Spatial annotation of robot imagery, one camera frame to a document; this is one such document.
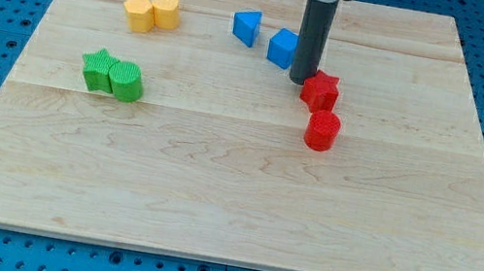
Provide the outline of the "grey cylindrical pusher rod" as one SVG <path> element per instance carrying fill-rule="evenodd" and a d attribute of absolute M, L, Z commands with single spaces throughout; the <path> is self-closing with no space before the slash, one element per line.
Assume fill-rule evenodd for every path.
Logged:
<path fill-rule="evenodd" d="M 307 0 L 290 72 L 294 84 L 303 85 L 317 73 L 337 5 L 337 1 Z"/>

